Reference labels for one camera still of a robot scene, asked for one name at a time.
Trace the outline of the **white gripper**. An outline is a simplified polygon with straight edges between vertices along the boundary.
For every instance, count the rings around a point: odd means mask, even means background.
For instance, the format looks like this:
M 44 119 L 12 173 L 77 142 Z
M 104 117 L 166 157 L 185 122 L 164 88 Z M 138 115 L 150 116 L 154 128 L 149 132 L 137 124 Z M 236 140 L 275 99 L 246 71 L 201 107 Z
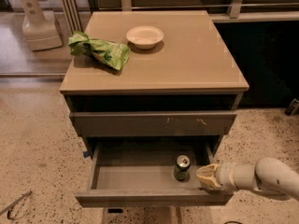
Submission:
M 234 179 L 235 167 L 235 162 L 225 162 L 220 165 L 213 163 L 198 168 L 196 175 L 202 183 L 211 189 L 237 191 Z

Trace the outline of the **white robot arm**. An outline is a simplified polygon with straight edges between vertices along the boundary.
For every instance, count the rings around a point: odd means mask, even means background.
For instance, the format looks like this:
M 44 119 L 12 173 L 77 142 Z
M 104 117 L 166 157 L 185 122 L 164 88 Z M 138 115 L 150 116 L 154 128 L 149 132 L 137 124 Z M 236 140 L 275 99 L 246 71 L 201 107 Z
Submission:
M 269 199 L 299 201 L 299 174 L 274 158 L 262 158 L 255 164 L 213 163 L 197 169 L 196 176 L 208 189 L 243 189 Z

